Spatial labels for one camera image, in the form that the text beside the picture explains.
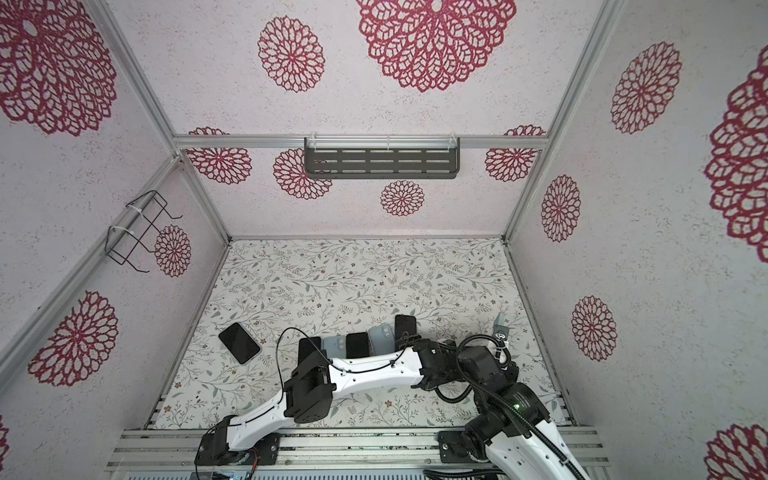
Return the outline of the light blue phone case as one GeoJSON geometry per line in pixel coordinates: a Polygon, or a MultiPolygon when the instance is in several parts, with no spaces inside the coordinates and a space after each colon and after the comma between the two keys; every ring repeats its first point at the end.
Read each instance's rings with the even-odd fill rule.
{"type": "Polygon", "coordinates": [[[368,331],[370,352],[372,356],[393,353],[395,348],[394,327],[391,324],[381,324],[368,331]]]}
{"type": "Polygon", "coordinates": [[[336,335],[324,337],[322,339],[322,348],[328,358],[344,359],[347,357],[346,336],[336,335]]]}

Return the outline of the black phone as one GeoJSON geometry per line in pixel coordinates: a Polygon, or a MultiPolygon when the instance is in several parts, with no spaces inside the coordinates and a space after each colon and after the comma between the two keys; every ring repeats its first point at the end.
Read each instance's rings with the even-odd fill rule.
{"type": "Polygon", "coordinates": [[[299,340],[298,346],[298,363],[301,364],[306,360],[313,352],[322,348],[322,339],[318,336],[303,337],[299,340]]]}
{"type": "Polygon", "coordinates": [[[398,314],[395,316],[395,350],[399,351],[410,345],[417,338],[417,320],[415,316],[398,314]]]}
{"type": "Polygon", "coordinates": [[[227,326],[218,334],[218,338],[240,365],[250,362],[261,352],[260,345],[238,322],[227,326]]]}
{"type": "Polygon", "coordinates": [[[348,359],[359,359],[369,357],[370,340],[367,332],[358,332],[348,334],[345,338],[346,357],[348,359]]]}

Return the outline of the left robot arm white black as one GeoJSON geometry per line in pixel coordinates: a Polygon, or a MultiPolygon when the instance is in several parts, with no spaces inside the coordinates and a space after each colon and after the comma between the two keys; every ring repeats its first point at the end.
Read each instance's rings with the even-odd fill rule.
{"type": "Polygon", "coordinates": [[[432,391],[457,381],[456,348],[419,339],[385,355],[345,359],[314,351],[292,371],[268,401],[220,420],[201,438],[194,465],[236,463],[243,453],[282,428],[320,421],[334,401],[384,387],[432,391]]]}

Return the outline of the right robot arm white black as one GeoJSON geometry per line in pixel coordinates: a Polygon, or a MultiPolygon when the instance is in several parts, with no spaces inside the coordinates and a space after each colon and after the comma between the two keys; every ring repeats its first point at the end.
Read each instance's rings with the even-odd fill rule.
{"type": "Polygon", "coordinates": [[[587,479],[542,401],[503,369],[488,348],[457,347],[457,371],[474,393],[478,415],[461,445],[510,479],[587,479]]]}

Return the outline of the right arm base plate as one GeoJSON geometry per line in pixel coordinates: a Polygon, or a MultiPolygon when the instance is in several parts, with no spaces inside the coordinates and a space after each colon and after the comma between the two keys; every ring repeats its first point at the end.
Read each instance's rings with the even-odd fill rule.
{"type": "Polygon", "coordinates": [[[440,459],[444,464],[484,463],[484,444],[464,431],[443,430],[437,433],[440,459]]]}

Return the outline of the dark metal wall shelf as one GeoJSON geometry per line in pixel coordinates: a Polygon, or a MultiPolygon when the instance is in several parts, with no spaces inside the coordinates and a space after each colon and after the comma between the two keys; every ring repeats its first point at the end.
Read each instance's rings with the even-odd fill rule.
{"type": "Polygon", "coordinates": [[[314,180],[451,180],[460,170],[460,140],[382,142],[304,140],[304,172],[314,180]]]}

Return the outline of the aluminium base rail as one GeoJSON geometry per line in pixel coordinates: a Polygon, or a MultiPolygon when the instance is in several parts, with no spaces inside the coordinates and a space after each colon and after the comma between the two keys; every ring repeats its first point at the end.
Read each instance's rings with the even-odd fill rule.
{"type": "MultiPolygon", "coordinates": [[[[419,468],[441,464],[437,428],[290,428],[279,431],[275,463],[260,470],[419,468]]],[[[126,430],[107,472],[188,471],[204,431],[126,430]]]]}

